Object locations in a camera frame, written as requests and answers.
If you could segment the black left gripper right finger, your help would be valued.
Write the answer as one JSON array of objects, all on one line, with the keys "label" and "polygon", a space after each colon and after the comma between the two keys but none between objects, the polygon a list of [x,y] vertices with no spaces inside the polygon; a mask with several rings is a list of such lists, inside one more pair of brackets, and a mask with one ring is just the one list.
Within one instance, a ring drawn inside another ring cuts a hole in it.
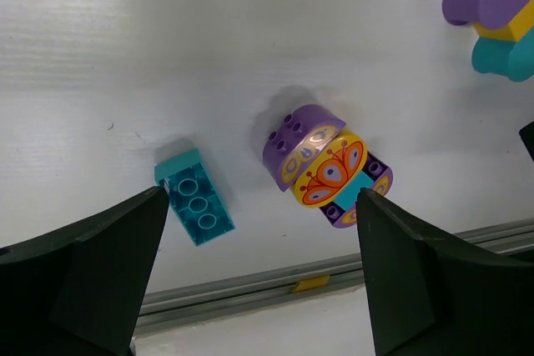
[{"label": "black left gripper right finger", "polygon": [[378,355],[531,355],[533,265],[468,243],[371,189],[357,230]]}]

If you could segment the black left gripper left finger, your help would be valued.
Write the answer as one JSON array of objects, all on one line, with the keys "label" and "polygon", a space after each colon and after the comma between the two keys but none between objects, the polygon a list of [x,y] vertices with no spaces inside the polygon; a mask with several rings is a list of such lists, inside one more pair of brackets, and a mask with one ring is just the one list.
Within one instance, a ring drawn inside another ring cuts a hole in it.
[{"label": "black left gripper left finger", "polygon": [[3,355],[130,355],[169,208],[161,187],[1,249]]}]

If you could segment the small teal lego brick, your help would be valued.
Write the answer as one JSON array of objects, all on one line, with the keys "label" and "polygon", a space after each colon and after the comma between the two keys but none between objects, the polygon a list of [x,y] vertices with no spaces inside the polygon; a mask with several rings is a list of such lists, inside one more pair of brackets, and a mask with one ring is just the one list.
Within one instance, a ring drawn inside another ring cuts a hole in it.
[{"label": "small teal lego brick", "polygon": [[347,212],[355,206],[360,190],[362,188],[371,188],[373,185],[373,179],[363,171],[360,171],[343,189],[339,191],[334,199],[334,203]]}]

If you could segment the teal rectangular lego brick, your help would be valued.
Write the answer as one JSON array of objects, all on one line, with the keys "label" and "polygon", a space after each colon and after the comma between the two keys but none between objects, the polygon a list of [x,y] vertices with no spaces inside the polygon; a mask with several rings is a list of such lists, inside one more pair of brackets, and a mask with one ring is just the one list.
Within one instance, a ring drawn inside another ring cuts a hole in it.
[{"label": "teal rectangular lego brick", "polygon": [[196,149],[154,167],[154,180],[169,195],[169,204],[196,246],[234,230],[209,170]]}]

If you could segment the yellow square lego brick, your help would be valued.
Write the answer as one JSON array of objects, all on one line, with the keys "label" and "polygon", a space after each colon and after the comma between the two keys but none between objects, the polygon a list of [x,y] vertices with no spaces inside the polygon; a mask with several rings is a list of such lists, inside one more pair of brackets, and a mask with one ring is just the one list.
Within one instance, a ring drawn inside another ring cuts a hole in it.
[{"label": "yellow square lego brick", "polygon": [[533,27],[533,0],[527,3],[503,28],[487,29],[480,23],[475,23],[474,27],[481,38],[490,38],[505,42],[518,42]]}]

